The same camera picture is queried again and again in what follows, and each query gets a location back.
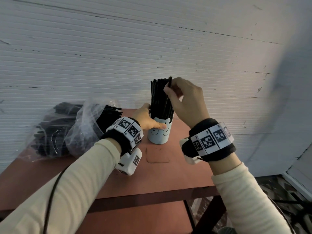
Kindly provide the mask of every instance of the wrist-mounted device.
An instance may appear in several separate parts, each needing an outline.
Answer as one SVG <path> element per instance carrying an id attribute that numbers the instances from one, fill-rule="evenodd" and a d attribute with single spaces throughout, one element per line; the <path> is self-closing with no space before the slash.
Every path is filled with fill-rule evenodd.
<path id="1" fill-rule="evenodd" d="M 233 136 L 224 124 L 208 118 L 198 123 L 189 131 L 189 137 L 180 143 L 188 163 L 200 160 L 219 161 L 236 151 L 232 144 Z"/>
<path id="2" fill-rule="evenodd" d="M 116 120 L 106 130 L 101 139 L 112 138 L 121 146 L 121 156 L 125 153 L 132 154 L 143 138 L 140 124 L 133 118 L 122 117 Z"/>

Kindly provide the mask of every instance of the corrugated panel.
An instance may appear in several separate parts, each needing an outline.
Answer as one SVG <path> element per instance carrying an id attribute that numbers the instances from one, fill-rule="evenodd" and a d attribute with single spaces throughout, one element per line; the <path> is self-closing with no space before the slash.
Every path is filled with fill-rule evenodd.
<path id="1" fill-rule="evenodd" d="M 270 143 L 282 141 L 276 135 L 285 129 L 276 129 L 274 109 L 306 106 L 298 93 L 311 86 L 304 72 L 284 72 L 291 95 L 269 97 L 286 45 L 301 26 L 295 0 L 0 2 L 2 168 L 30 126 L 57 103 L 110 96 L 137 108 L 150 101 L 154 78 L 181 76 L 201 86 L 210 115 L 228 125 L 237 153 L 250 163 L 275 153 Z M 289 123 L 290 114 L 278 122 Z M 288 163 L 279 170 L 312 140 L 299 127 L 286 129 L 301 143 L 285 150 Z"/>

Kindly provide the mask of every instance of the cream sleeve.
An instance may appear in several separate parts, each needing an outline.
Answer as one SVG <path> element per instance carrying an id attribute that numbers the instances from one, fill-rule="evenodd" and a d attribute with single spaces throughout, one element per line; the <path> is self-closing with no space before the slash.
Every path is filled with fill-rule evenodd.
<path id="1" fill-rule="evenodd" d="M 212 177 L 237 233 L 291 233 L 284 217 L 242 163 Z"/>
<path id="2" fill-rule="evenodd" d="M 47 233 L 76 232 L 119 160 L 116 147 L 103 139 L 68 167 L 53 196 Z M 0 222 L 0 233 L 42 233 L 47 203 L 57 176 Z"/>

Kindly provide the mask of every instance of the table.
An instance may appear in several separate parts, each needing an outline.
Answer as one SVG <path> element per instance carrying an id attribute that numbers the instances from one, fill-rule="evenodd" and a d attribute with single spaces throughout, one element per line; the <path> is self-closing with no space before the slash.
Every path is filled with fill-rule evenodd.
<path id="1" fill-rule="evenodd" d="M 123 109 L 131 116 L 134 109 Z M 169 140 L 163 145 L 148 141 L 144 132 L 139 145 L 143 155 L 135 173 L 126 176 L 114 170 L 88 212 L 129 208 L 200 197 L 216 196 L 208 163 L 189 165 L 184 160 L 179 140 L 188 136 L 189 127 L 176 115 Z M 73 157 L 29 162 L 15 159 L 0 174 L 0 213 L 16 209 L 47 181 L 75 161 Z"/>

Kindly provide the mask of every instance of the cartoon face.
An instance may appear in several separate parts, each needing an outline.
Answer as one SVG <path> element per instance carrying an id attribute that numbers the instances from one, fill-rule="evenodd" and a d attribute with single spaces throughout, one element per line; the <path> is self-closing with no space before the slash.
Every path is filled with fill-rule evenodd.
<path id="1" fill-rule="evenodd" d="M 169 128 L 164 129 L 164 130 L 163 130 L 163 135 L 166 136 L 166 135 L 168 135 L 168 134 L 169 134 Z"/>
<path id="2" fill-rule="evenodd" d="M 158 134 L 158 129 L 151 129 L 152 135 L 157 135 Z"/>

